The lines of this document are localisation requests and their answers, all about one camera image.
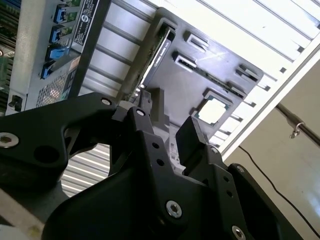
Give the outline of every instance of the countersunk screw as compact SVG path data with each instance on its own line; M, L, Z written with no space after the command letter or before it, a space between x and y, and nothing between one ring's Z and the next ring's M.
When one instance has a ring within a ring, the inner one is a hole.
M219 153L218 149L216 149L215 147L211 147L211 150L212 150L212 152L214 154L218 154Z
M105 105L111 105L111 102L106 98L102 98L101 102Z
M0 132L0 148L12 148L19 143L19 138L10 132Z
M182 209L181 207L179 206L178 203L176 203L175 201L168 201L165 205L166 207L166 210L168 212L168 214L175 218L175 219L178 219L178 218L181 218L182 216Z
M240 173L244 173L245 172L245 170L241 166L237 166L236 168L239 170Z
M232 226L232 232L237 240L246 240L244 232L238 226Z

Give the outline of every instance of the beige wall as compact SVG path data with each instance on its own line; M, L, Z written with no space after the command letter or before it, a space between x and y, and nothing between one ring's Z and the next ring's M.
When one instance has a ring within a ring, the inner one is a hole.
M281 102L320 135L320 62ZM292 128L273 110L241 144L320 234L320 148L303 134L289 139ZM318 239L296 211L272 188L239 148L225 161L244 165L303 239Z

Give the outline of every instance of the black cable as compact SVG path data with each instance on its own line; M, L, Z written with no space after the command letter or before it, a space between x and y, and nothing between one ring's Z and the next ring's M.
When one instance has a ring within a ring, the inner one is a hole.
M279 194L284 200L286 200L286 202L288 204L290 204L291 207L293 207L293 209L300 215L300 217L305 221L305 223L309 226L309 228L313 231L313 233L320 239L320 234L317 233L317 231L314 229L314 227L310 224L310 222L306 219L306 217L299 211L299 209L291 202L289 201L288 198L286 198L281 192L279 192L276 189L276 186L274 185L274 183L270 180L270 178L261 170L261 168L256 164L256 162L254 161L254 159L252 158L252 156L250 155L250 153L245 150L242 146L239 146L239 148L244 151L250 158L251 162L255 165L255 167L262 173L262 175L269 181L269 183L271 184L271 186L273 187L273 189L275 190L275 192L277 194Z

